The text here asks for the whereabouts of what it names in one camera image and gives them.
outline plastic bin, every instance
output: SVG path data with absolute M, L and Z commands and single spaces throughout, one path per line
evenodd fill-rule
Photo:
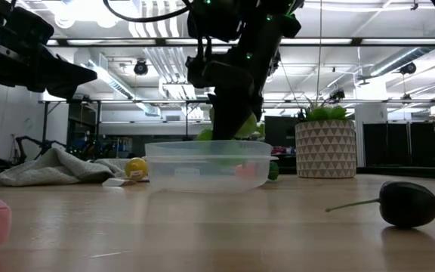
M 267 181 L 272 147 L 255 141 L 146 144 L 153 190 L 239 193 Z

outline cable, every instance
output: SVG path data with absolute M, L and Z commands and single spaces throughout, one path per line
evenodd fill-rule
M 318 79 L 316 80 L 316 99 L 320 96 L 320 67 L 322 65 L 323 0 L 320 0 L 320 43 L 318 51 Z
M 187 3 L 189 3 L 189 1 L 187 1 L 187 3 L 185 1 L 183 1 L 183 2 L 184 2 L 184 4 L 186 4 L 185 8 L 182 8 L 178 11 L 173 11 L 169 14 L 159 15 L 159 16 L 155 16 L 155 17 L 147 17 L 147 18 L 132 18 L 132 17 L 127 17 L 124 15 L 121 15 L 120 13 L 118 13 L 117 11 L 115 11 L 113 8 L 110 7 L 109 0 L 103 0 L 103 4 L 105 5 L 106 9 L 108 9 L 113 15 L 117 16 L 118 18 L 120 18 L 122 20 L 126 20 L 126 21 L 132 22 L 132 23 L 158 22 L 160 20 L 167 20 L 167 19 L 171 19 L 172 17 L 176 17 L 176 16 L 179 16 L 181 14 L 184 14 L 189 10 L 189 5 L 187 5 Z
M 160 20 L 171 19 L 172 17 L 179 16 L 181 14 L 188 12 L 188 11 L 191 12 L 192 14 L 195 14 L 193 6 L 190 4 L 189 0 L 182 0 L 182 2 L 186 5 L 185 8 L 182 8 L 178 11 L 171 12 L 169 14 L 159 15 L 159 16 L 155 16 L 155 17 L 147 17 L 147 18 L 132 18 L 132 17 L 127 17 L 124 15 L 121 15 L 120 13 L 118 13 L 117 11 L 115 11 L 113 8 L 110 7 L 109 0 L 103 0 L 103 4 L 105 5 L 106 9 L 108 9 L 113 15 L 117 16 L 118 18 L 120 18 L 122 20 L 126 20 L 126 21 L 132 22 L 132 23 L 158 22 Z M 194 17 L 194 20 L 193 20 L 194 28 L 197 31 L 197 52 L 198 52 L 197 55 L 198 55 L 198 57 L 203 57 L 204 45 L 202 44 L 202 31 L 197 26 L 196 16 L 193 16 L 193 17 Z
M 290 83 L 290 80 L 288 79 L 288 74 L 286 73 L 285 64 L 283 64 L 283 62 L 281 60 L 279 62 L 281 63 L 281 67 L 283 68 L 283 72 L 285 73 L 286 81 L 288 83 L 288 86 L 290 87 L 290 91 L 293 94 L 293 98 L 296 101 L 295 91 L 293 90 L 292 84 Z

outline patterned pot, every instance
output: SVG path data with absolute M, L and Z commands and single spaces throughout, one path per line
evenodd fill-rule
M 302 122 L 295 126 L 296 168 L 302 178 L 353 178 L 356 174 L 352 121 Z

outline table surface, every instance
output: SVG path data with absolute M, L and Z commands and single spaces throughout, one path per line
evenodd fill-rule
M 435 271 L 435 221 L 397 230 L 376 198 L 385 181 L 282 176 L 246 193 L 151 193 L 147 184 L 0 187 L 13 210 L 0 271 Z

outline gray towel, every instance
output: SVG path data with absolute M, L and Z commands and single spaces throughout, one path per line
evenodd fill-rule
M 6 186 L 64 185 L 79 182 L 103 183 L 107 178 L 125 176 L 129 159 L 99 159 L 84 162 L 53 148 L 36 161 L 26 162 L 0 174 Z

